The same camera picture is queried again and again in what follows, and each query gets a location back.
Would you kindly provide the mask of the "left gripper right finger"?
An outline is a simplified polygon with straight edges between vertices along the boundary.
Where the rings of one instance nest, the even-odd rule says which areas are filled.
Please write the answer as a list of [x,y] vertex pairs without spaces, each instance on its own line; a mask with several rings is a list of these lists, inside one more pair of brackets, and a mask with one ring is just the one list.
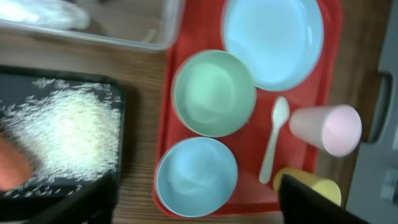
[[288,174],[278,195],[285,224],[368,224]]

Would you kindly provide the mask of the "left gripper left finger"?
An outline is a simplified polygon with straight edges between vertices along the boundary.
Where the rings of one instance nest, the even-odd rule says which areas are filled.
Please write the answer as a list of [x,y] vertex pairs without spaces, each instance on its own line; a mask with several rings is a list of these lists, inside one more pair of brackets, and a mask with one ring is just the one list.
[[107,174],[27,221],[28,224],[111,224],[118,182]]

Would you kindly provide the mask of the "white rice pile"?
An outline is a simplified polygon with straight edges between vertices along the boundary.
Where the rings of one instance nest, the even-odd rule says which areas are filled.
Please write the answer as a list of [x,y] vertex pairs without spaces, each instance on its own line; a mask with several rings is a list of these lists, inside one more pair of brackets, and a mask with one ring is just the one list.
[[71,195],[116,171],[122,95],[116,85],[37,78],[18,100],[1,98],[1,132],[34,166],[5,198]]

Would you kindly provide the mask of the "orange carrot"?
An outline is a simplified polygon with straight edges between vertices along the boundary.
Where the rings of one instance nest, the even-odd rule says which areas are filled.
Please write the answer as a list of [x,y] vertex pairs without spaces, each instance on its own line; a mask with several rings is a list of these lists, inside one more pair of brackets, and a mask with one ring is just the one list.
[[1,135],[1,191],[23,184],[30,179],[33,170],[28,158]]

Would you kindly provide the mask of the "blue bowl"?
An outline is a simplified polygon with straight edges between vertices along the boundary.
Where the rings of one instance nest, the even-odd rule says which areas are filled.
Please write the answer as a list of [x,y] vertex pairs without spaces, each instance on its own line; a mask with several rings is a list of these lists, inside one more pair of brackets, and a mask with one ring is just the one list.
[[181,217],[204,217],[221,208],[238,183],[231,150],[213,138],[193,137],[162,156],[154,187],[160,203]]

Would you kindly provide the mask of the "green bowl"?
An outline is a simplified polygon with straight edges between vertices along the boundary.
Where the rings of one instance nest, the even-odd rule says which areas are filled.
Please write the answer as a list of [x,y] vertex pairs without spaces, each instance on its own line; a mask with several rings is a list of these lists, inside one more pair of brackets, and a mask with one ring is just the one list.
[[250,119],[256,87],[240,59],[223,50],[202,50],[178,67],[170,96],[186,128],[218,138],[235,133]]

